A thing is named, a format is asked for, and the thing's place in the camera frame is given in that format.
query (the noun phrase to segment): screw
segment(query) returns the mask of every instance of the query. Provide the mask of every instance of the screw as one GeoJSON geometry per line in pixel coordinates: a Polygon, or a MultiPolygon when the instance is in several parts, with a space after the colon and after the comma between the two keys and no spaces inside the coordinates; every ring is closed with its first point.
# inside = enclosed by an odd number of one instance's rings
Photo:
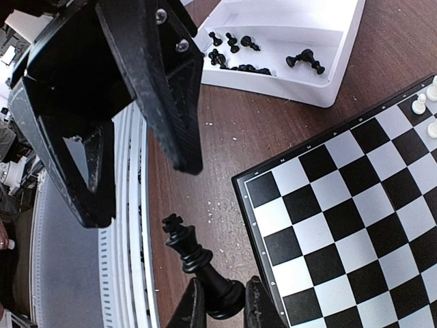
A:
{"type": "Polygon", "coordinates": [[[190,44],[187,40],[182,39],[177,45],[176,45],[176,52],[177,53],[184,53],[190,48],[190,44]]]}
{"type": "Polygon", "coordinates": [[[167,20],[167,12],[163,9],[158,9],[156,11],[156,24],[161,25],[164,24],[167,20]]]}

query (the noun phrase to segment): chessboard border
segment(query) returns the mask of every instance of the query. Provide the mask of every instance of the chessboard border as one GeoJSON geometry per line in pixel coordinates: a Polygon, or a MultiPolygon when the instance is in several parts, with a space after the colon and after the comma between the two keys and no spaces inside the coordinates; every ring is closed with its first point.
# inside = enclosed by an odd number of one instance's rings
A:
{"type": "Polygon", "coordinates": [[[251,201],[248,197],[246,191],[246,182],[255,178],[256,176],[262,175],[264,172],[270,171],[274,167],[289,161],[297,156],[308,152],[321,144],[326,143],[333,137],[358,126],[359,124],[367,121],[368,119],[378,115],[380,112],[388,109],[397,103],[401,103],[402,100],[407,100],[411,96],[414,96],[417,92],[422,90],[426,85],[430,85],[435,77],[435,74],[429,74],[425,78],[419,79],[418,81],[410,84],[408,87],[402,89],[400,92],[386,98],[385,100],[379,102],[377,105],[373,105],[370,108],[365,109],[361,113],[345,120],[338,125],[329,128],[320,134],[312,137],[298,145],[276,155],[266,161],[243,171],[240,174],[232,177],[232,185],[234,187],[238,205],[244,219],[244,224],[246,226],[247,234],[249,235],[249,240],[251,243],[253,255],[255,256],[255,261],[257,263],[258,271],[261,279],[265,286],[268,286],[267,290],[270,298],[273,300],[274,304],[278,309],[284,323],[289,327],[286,309],[283,306],[282,297],[279,294],[279,290],[276,285],[276,280],[273,275],[273,270],[270,265],[270,261],[267,255],[267,249],[264,247],[263,238],[259,232],[259,228],[256,224],[255,214],[251,206],[251,201]]]}

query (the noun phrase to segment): person's hand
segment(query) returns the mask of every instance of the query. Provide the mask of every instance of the person's hand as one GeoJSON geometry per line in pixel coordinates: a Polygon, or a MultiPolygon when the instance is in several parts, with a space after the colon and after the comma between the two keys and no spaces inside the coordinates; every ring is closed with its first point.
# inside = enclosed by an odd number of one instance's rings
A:
{"type": "Polygon", "coordinates": [[[5,226],[0,222],[0,251],[8,249],[9,237],[5,226]]]}

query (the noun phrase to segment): chessboard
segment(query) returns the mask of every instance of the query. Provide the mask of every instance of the chessboard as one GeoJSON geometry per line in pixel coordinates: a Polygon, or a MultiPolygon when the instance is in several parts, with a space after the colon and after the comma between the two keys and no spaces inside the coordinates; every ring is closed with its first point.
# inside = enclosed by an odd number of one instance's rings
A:
{"type": "Polygon", "coordinates": [[[437,327],[432,79],[232,179],[287,327],[437,327]]]}

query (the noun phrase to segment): white square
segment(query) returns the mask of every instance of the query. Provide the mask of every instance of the white square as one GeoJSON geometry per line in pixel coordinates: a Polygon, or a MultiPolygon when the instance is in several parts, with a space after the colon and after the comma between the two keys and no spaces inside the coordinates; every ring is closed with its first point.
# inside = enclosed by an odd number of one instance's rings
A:
{"type": "Polygon", "coordinates": [[[395,306],[390,292],[358,304],[363,328],[381,328],[397,321],[395,306]]]}
{"type": "Polygon", "coordinates": [[[364,156],[361,147],[350,131],[332,138],[325,145],[339,169],[364,156]]]}
{"type": "Polygon", "coordinates": [[[380,264],[389,289],[394,289],[419,274],[408,244],[380,258],[380,264]]]}
{"type": "Polygon", "coordinates": [[[281,297],[313,287],[313,281],[303,256],[275,265],[272,270],[281,297]]]}
{"type": "Polygon", "coordinates": [[[422,307],[409,316],[399,320],[400,328],[434,328],[431,309],[429,306],[422,307]]]}
{"type": "Polygon", "coordinates": [[[303,255],[334,243],[323,213],[293,225],[303,255]]]}
{"type": "Polygon", "coordinates": [[[422,272],[422,278],[428,293],[429,302],[437,301],[437,264],[422,272]]]}
{"type": "Polygon", "coordinates": [[[330,316],[356,305],[347,275],[320,284],[314,289],[323,316],[330,316]]]}
{"type": "Polygon", "coordinates": [[[379,113],[376,119],[392,140],[412,128],[411,123],[397,105],[379,113]]]}
{"type": "Polygon", "coordinates": [[[420,124],[417,124],[414,129],[416,130],[419,137],[422,139],[425,146],[428,148],[428,150],[431,152],[432,150],[437,149],[437,139],[433,139],[428,135],[428,126],[435,122],[436,119],[434,116],[426,119],[420,124]]]}
{"type": "Polygon", "coordinates": [[[320,318],[307,323],[301,323],[300,325],[293,326],[293,328],[326,328],[326,323],[325,319],[320,318]]]}
{"type": "Polygon", "coordinates": [[[423,197],[397,211],[408,240],[413,241],[436,226],[436,222],[423,197]]]}
{"type": "Polygon", "coordinates": [[[322,210],[328,210],[351,198],[339,171],[312,182],[311,186],[322,210]]]}
{"type": "Polygon", "coordinates": [[[282,197],[253,209],[259,232],[263,237],[284,230],[292,225],[282,197]]]}
{"type": "Polygon", "coordinates": [[[422,194],[437,187],[437,163],[431,154],[415,161],[408,169],[422,194]]]}
{"type": "Polygon", "coordinates": [[[282,196],[309,184],[309,180],[298,158],[292,159],[272,170],[274,180],[282,196]]]}
{"type": "Polygon", "coordinates": [[[381,181],[406,168],[406,164],[393,142],[387,142],[367,154],[381,181]]]}
{"type": "Polygon", "coordinates": [[[354,202],[366,227],[395,212],[381,184],[359,193],[354,202]]]}
{"type": "Polygon", "coordinates": [[[351,234],[336,244],[346,273],[365,267],[378,259],[366,229],[351,234]]]}

